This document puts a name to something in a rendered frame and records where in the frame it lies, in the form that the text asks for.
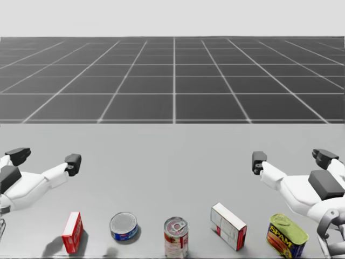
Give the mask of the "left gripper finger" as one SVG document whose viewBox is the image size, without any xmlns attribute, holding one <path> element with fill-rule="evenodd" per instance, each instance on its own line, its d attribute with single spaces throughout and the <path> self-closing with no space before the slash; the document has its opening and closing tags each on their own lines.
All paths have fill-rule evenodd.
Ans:
<svg viewBox="0 0 345 259">
<path fill-rule="evenodd" d="M 81 161 L 80 154 L 70 154 L 65 158 L 64 163 L 43 172 L 42 176 L 51 188 L 59 187 L 66 183 L 69 177 L 79 173 Z"/>
<path fill-rule="evenodd" d="M 0 168 L 4 166 L 19 166 L 23 164 L 31 154 L 30 148 L 16 148 L 5 152 L 0 158 Z"/>
</svg>

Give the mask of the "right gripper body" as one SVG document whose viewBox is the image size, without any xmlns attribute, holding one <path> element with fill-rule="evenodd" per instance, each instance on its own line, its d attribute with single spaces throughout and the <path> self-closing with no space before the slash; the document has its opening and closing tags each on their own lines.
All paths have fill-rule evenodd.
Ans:
<svg viewBox="0 0 345 259">
<path fill-rule="evenodd" d="M 289 176 L 280 172 L 280 177 L 279 192 L 293 212 L 317 223 L 329 209 L 337 210 L 340 213 L 345 212 L 345 194 L 342 197 L 322 201 L 308 182 L 308 176 Z"/>
</svg>

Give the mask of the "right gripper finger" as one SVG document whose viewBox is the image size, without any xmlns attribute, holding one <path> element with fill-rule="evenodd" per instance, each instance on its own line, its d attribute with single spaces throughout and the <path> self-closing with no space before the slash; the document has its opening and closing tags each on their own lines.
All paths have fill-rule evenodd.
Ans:
<svg viewBox="0 0 345 259">
<path fill-rule="evenodd" d="M 345 163 L 338 155 L 325 149 L 313 149 L 312 156 L 320 168 L 330 172 L 338 183 L 345 184 Z"/>
<path fill-rule="evenodd" d="M 263 183 L 272 189 L 280 189 L 280 183 L 287 176 L 286 173 L 267 162 L 267 155 L 263 151 L 252 153 L 252 172 L 259 175 Z"/>
</svg>

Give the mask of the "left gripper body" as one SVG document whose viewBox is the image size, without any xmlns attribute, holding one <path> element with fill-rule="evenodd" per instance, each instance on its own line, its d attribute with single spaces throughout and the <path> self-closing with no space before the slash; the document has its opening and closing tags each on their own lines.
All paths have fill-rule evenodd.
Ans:
<svg viewBox="0 0 345 259">
<path fill-rule="evenodd" d="M 50 182 L 41 174 L 20 172 L 18 167 L 4 166 L 0 171 L 0 212 L 28 208 L 50 189 Z"/>
</svg>

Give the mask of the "green and blue rectangular can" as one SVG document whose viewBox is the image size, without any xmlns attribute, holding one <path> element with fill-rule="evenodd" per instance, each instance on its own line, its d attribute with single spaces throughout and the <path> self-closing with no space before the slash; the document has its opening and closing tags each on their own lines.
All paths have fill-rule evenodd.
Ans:
<svg viewBox="0 0 345 259">
<path fill-rule="evenodd" d="M 286 259 L 300 258 L 309 235 L 284 214 L 270 217 L 266 241 Z"/>
</svg>

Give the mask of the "blue flat can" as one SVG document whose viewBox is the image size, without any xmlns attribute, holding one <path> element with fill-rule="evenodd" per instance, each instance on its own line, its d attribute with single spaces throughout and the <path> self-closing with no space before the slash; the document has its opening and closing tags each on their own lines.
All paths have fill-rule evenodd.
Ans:
<svg viewBox="0 0 345 259">
<path fill-rule="evenodd" d="M 137 218 L 130 212 L 119 212 L 111 218 L 109 229 L 116 241 L 128 241 L 138 232 Z"/>
</svg>

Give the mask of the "red and white can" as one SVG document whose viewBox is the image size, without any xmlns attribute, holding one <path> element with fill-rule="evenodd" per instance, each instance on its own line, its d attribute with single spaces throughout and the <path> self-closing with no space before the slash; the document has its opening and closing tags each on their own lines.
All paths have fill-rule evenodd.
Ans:
<svg viewBox="0 0 345 259">
<path fill-rule="evenodd" d="M 164 250 L 166 258 L 186 259 L 189 250 L 189 227 L 185 219 L 171 217 L 164 223 Z"/>
</svg>

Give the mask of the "red and white carton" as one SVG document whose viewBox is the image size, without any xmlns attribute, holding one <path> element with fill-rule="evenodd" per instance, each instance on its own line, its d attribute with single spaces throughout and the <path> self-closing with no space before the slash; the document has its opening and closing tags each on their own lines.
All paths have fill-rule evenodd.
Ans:
<svg viewBox="0 0 345 259">
<path fill-rule="evenodd" d="M 220 202 L 211 207 L 211 229 L 233 250 L 238 251 L 245 244 L 247 224 Z"/>
</svg>

